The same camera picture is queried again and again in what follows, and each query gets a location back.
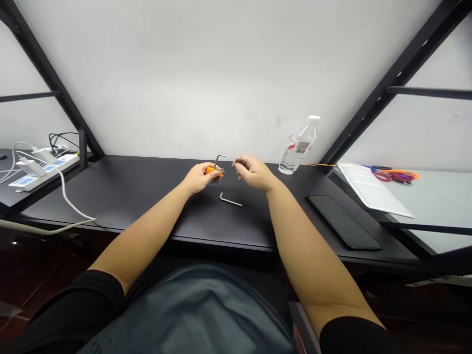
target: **smartphone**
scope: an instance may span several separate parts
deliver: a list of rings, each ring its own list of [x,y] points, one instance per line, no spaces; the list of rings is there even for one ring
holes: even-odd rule
[[[348,249],[380,251],[382,247],[330,196],[308,195],[308,200],[336,231]]]

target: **white cable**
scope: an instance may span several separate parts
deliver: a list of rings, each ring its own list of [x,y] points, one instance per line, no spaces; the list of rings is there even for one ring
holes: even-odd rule
[[[22,152],[22,151],[18,151],[18,153],[21,153],[23,155],[26,155],[28,157],[31,157],[33,159],[36,159],[40,162],[42,162],[43,164],[45,165],[48,165],[48,166],[51,166],[52,168],[54,168],[57,172],[59,172],[59,175],[60,175],[60,181],[61,181],[61,184],[62,184],[62,196],[64,197],[65,201],[72,207],[72,209],[74,209],[77,213],[79,213],[80,215],[82,215],[84,218],[87,218],[88,220],[84,220],[84,221],[81,221],[81,222],[78,222],[78,223],[75,223],[75,224],[72,224],[72,225],[69,225],[69,226],[66,226],[66,227],[63,227],[63,228],[60,228],[60,229],[57,229],[57,230],[52,230],[52,231],[49,231],[49,230],[43,230],[43,229],[39,229],[39,228],[36,228],[36,227],[33,227],[33,226],[28,226],[28,225],[23,225],[23,224],[18,224],[18,223],[15,223],[15,222],[12,222],[12,221],[6,221],[6,220],[1,220],[0,219],[0,227],[5,227],[5,228],[8,228],[8,229],[13,229],[13,230],[18,230],[18,231],[24,231],[24,232],[31,232],[31,233],[35,233],[35,234],[39,234],[39,235],[54,235],[54,234],[58,234],[62,231],[66,231],[66,230],[69,230],[73,227],[76,227],[76,226],[79,226],[79,225],[82,225],[82,224],[86,224],[86,223],[89,223],[89,222],[92,222],[92,221],[95,221],[96,218],[92,218],[91,216],[88,216],[88,215],[85,215],[84,213],[82,213],[80,210],[78,210],[75,205],[73,205],[71,203],[71,201],[67,198],[67,195],[65,193],[65,180],[64,180],[64,175],[62,174],[62,172],[54,165],[51,165],[51,164],[48,164],[47,162],[45,161],[42,161],[40,159],[38,159],[37,157],[35,156],[32,156],[30,154],[27,154],[26,152]]]
[[[72,229],[73,227],[76,227],[76,226],[79,226],[79,225],[82,225],[82,224],[86,224],[86,223],[92,222],[94,220],[96,220],[96,219],[84,220],[84,221],[81,221],[81,222],[63,227],[61,229],[49,231],[49,230],[43,230],[43,229],[39,229],[39,228],[29,226],[29,225],[18,224],[18,223],[14,223],[12,221],[6,221],[6,220],[1,220],[0,219],[0,227],[4,227],[4,228],[7,228],[7,229],[12,229],[12,230],[24,231],[24,232],[31,232],[31,233],[34,233],[34,234],[47,236],[47,235],[58,234],[62,231]]]
[[[61,152],[60,154],[57,154],[56,157],[62,156],[62,155],[64,155],[64,154],[65,154],[66,152],[68,152],[68,151],[76,151],[76,152],[79,152],[77,149],[67,149],[67,150],[64,150],[63,152]]]
[[[0,182],[0,184],[6,182],[7,179],[9,179],[9,178],[13,177],[14,175],[16,175],[19,171],[21,171],[21,169],[19,169],[19,170],[10,170],[10,171],[0,171],[0,172],[8,172],[8,173],[10,173],[11,171],[16,171],[16,172],[13,173],[13,174],[11,174],[11,175],[9,175],[9,176],[8,176],[8,174],[6,174],[5,178],[2,178],[2,181]]]
[[[87,218],[87,219],[90,219],[90,220],[93,220],[95,221],[96,219],[91,217],[91,216],[88,216],[88,215],[85,215],[84,213],[82,213],[80,210],[78,210],[75,205],[73,205],[71,203],[71,201],[68,199],[66,193],[65,193],[65,179],[64,179],[64,175],[62,174],[62,172],[54,165],[51,165],[49,163],[47,163],[46,161],[43,161],[41,159],[38,159],[37,157],[35,156],[32,156],[26,152],[22,152],[22,151],[18,151],[18,153],[22,154],[22,155],[25,155],[25,156],[28,156],[28,157],[31,157],[33,159],[36,159],[38,160],[39,162],[42,162],[43,164],[45,165],[48,165],[48,166],[51,166],[53,169],[55,169],[57,172],[59,172],[59,175],[60,175],[60,181],[62,182],[62,196],[64,197],[65,201],[72,207],[72,209],[74,209],[77,213],[79,213],[80,215],[82,215],[84,218]]]
[[[15,167],[15,158],[16,158],[16,156],[15,156],[15,147],[18,144],[26,144],[26,145],[29,145],[32,149],[34,149],[34,146],[31,145],[30,143],[27,143],[27,142],[16,142],[16,143],[13,144],[13,147],[11,148],[11,155],[12,155],[12,158],[13,158],[13,162],[11,163],[11,168],[8,171],[8,173],[5,176],[3,176],[2,179],[0,179],[0,184],[2,184],[3,181],[5,181],[7,178],[10,177],[10,173],[13,171],[13,168]]]

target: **dark floor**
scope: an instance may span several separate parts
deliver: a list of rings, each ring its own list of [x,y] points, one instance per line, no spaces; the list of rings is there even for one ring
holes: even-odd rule
[[[113,237],[89,235],[87,248],[98,255]],[[60,239],[0,229],[0,301],[23,309],[13,318],[0,317],[0,345],[18,335],[47,299],[91,263]],[[472,352],[472,303],[454,288],[441,284],[409,288],[390,282],[362,290],[385,327],[412,353]]]

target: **black metal shelf frame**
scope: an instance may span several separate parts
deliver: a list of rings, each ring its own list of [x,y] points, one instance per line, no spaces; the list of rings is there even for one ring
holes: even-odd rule
[[[406,83],[472,10],[472,1],[443,0],[321,159],[334,165],[397,94],[472,99],[472,91],[407,88]]]
[[[0,97],[0,103],[27,99],[39,99],[43,97],[55,97],[57,102],[66,113],[67,117],[79,132],[79,150],[81,152],[79,166],[81,171],[84,170],[87,168],[89,159],[92,161],[97,161],[105,156],[103,149],[101,148],[91,129],[87,125],[84,117],[72,100],[72,97],[69,95],[69,92],[60,80],[58,74],[46,57],[46,54],[41,49],[41,46],[34,37],[28,24],[26,23],[20,10],[13,0],[0,0],[0,20],[11,30],[38,73],[41,75],[42,79],[51,90],[50,92],[3,96]],[[90,148],[92,153],[90,157],[87,153],[87,147]],[[57,183],[54,181],[48,185],[54,185],[57,187]],[[38,197],[40,197],[39,194],[41,194],[43,197],[50,190],[51,188],[49,186],[45,186],[44,188],[41,188],[41,193],[39,193],[39,191],[34,192],[36,200]],[[19,207],[9,207],[8,205],[0,202],[0,215],[13,215],[20,212],[24,207],[24,205]]]
[[[441,2],[329,148],[321,159],[321,164],[336,164],[398,94],[472,99],[471,90],[405,87],[413,75],[471,11],[472,1],[443,0]],[[439,273],[443,275],[472,273],[472,263],[470,262],[472,246],[437,254],[410,232],[410,230],[423,230],[472,235],[472,229],[399,223],[389,218],[388,215],[385,215],[379,223]]]

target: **white charger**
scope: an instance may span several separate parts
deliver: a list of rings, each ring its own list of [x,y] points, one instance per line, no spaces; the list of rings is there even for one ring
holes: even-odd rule
[[[28,160],[22,156],[18,157],[20,161],[18,161],[15,165],[25,171],[28,175],[32,175],[34,177],[42,177],[46,175],[47,172],[36,161]]]
[[[47,163],[55,163],[57,161],[56,158],[48,151],[47,147],[42,149],[34,148],[32,154],[34,157],[37,157],[39,160],[45,161]]]

